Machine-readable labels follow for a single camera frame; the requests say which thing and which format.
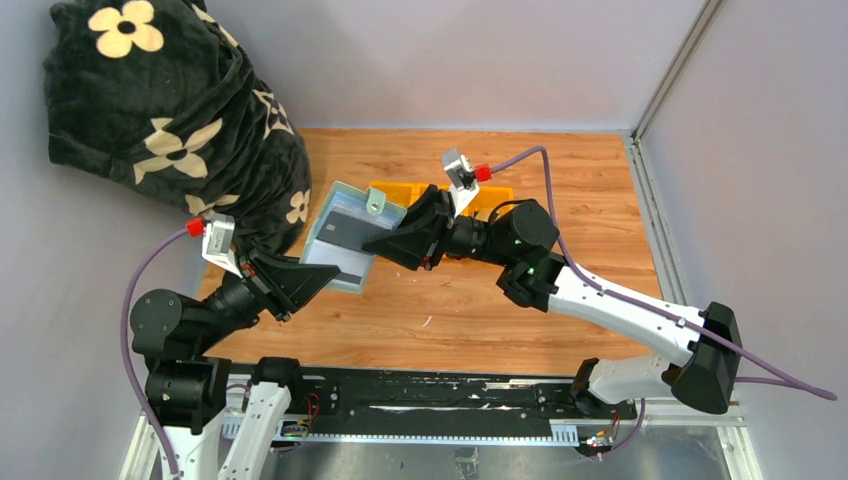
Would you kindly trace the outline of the green card holder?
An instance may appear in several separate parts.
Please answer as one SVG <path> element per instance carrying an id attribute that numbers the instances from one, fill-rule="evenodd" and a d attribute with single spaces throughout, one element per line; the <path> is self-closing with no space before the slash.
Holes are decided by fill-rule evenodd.
<path id="1" fill-rule="evenodd" d="M 376 258 L 363 244 L 394 230 L 406 212 L 379 189 L 360 190 L 336 181 L 306 237 L 300 261 L 338 267 L 339 273 L 327 287 L 361 294 Z"/>

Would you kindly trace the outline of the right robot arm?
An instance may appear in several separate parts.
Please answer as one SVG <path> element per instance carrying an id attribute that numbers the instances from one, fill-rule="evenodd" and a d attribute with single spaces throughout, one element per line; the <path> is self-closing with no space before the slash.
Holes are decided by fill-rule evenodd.
<path id="1" fill-rule="evenodd" d="M 410 270 L 430 270 L 445 256 L 498 265 L 496 285 L 515 305 L 590 321 L 650 349 L 638 358 L 584 361 L 571 387 L 583 410 L 673 397 L 703 413 L 726 413 L 741 360 L 734 311 L 719 302 L 704 309 L 667 303 L 604 280 L 555 253 L 558 237 L 533 199 L 503 202 L 479 220 L 456 214 L 451 195 L 430 185 L 397 227 L 363 249 Z"/>

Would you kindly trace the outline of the grey chip card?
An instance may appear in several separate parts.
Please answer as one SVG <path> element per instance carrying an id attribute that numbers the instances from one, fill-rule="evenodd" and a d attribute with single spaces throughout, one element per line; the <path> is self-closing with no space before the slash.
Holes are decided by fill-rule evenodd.
<path id="1" fill-rule="evenodd" d="M 323 242 L 343 249 L 362 252 L 372 237 L 391 231 L 400 222 L 397 215 L 354 216 L 332 210 L 317 225 L 310 243 Z"/>

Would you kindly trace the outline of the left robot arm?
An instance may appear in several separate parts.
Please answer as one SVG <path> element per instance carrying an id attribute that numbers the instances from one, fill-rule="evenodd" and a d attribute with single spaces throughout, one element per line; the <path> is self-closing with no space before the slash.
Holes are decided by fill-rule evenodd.
<path id="1" fill-rule="evenodd" d="M 142 295 L 127 313 L 131 348 L 148 370 L 142 407 L 158 437 L 166 479 L 257 479 L 279 421 L 309 393 L 298 360 L 264 357 L 247 383 L 244 415 L 227 456 L 219 457 L 232 361 L 207 356 L 229 335 L 267 311 L 287 321 L 340 270 L 253 250 L 203 300 L 171 290 Z"/>

